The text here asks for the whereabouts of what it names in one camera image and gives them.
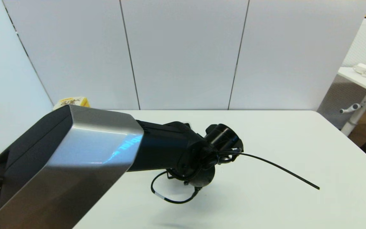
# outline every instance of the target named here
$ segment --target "desk leg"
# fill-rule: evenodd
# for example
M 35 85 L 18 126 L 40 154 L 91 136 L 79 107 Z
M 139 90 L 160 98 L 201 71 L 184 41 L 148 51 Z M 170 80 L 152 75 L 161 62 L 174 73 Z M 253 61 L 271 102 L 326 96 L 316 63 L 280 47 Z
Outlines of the desk leg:
M 361 108 L 356 110 L 351 116 L 351 118 L 347 121 L 347 123 L 342 127 L 341 132 L 345 134 L 346 136 L 350 135 L 352 130 L 356 127 L 358 124 L 358 121 L 362 117 L 362 115 L 366 112 L 366 95 L 363 98 L 361 102 Z

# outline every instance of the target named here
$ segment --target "black robot arm segment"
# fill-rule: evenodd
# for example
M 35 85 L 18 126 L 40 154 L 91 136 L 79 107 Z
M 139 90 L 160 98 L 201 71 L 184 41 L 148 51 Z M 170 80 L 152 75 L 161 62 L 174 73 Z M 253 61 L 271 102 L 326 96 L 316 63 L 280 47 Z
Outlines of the black robot arm segment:
M 212 167 L 218 163 L 215 152 L 233 147 L 243 148 L 235 132 L 223 124 L 209 126 L 203 138 L 188 124 L 181 122 L 164 125 L 143 121 L 138 123 L 144 129 L 144 136 L 128 171 L 167 169 L 174 178 L 187 181 L 195 187 L 203 187 L 211 182 L 214 176 Z

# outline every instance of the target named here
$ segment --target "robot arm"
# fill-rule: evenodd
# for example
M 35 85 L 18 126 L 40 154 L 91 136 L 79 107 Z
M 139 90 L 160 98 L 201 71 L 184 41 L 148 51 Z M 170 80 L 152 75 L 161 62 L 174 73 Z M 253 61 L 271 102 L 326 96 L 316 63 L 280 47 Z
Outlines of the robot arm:
M 0 228 L 72 228 L 127 171 L 167 169 L 198 192 L 215 164 L 237 156 L 217 152 L 243 148 L 225 125 L 206 133 L 80 106 L 55 110 L 0 154 Z

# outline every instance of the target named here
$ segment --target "white table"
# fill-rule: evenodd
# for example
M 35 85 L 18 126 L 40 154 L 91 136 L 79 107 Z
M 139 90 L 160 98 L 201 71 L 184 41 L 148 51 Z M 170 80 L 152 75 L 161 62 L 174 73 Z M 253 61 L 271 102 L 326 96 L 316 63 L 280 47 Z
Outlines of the white table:
M 366 77 L 362 77 L 360 74 L 356 73 L 353 70 L 353 68 L 341 67 L 338 70 L 338 74 L 340 76 L 346 78 L 347 80 L 350 80 L 351 82 L 358 84 L 361 87 L 366 89 Z M 363 98 L 361 105 L 362 105 L 362 108 L 355 111 L 353 116 L 350 118 L 350 120 L 348 120 L 348 122 L 341 129 L 341 132 L 347 136 L 352 132 L 352 130 L 355 128 L 358 121 L 360 120 L 360 118 L 366 111 L 366 95 Z
M 316 112 L 124 112 L 154 123 L 188 121 L 201 135 L 210 124 L 224 123 L 243 140 L 246 153 L 282 165 L 321 189 L 241 155 L 216 166 L 212 183 L 191 202 L 175 205 L 151 193 L 151 181 L 161 171 L 128 172 L 76 229 L 366 228 L 366 155 Z M 193 191 L 166 177 L 155 186 L 176 200 Z

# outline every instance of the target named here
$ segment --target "white tabletop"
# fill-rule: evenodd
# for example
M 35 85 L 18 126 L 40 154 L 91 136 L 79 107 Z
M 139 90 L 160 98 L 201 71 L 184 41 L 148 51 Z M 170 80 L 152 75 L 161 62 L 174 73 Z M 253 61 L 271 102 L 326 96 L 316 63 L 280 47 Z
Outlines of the white tabletop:
M 353 68 L 341 67 L 338 74 L 366 89 L 366 77 L 356 73 Z
M 216 166 L 212 183 L 191 202 L 176 205 L 151 193 L 151 181 L 160 170 L 128 172 L 76 229 L 366 228 L 366 155 L 316 112 L 124 112 L 154 123 L 188 121 L 203 136 L 210 124 L 224 123 L 243 140 L 246 153 L 282 165 L 321 189 L 241 155 Z M 155 188 L 176 200 L 193 191 L 166 177 Z

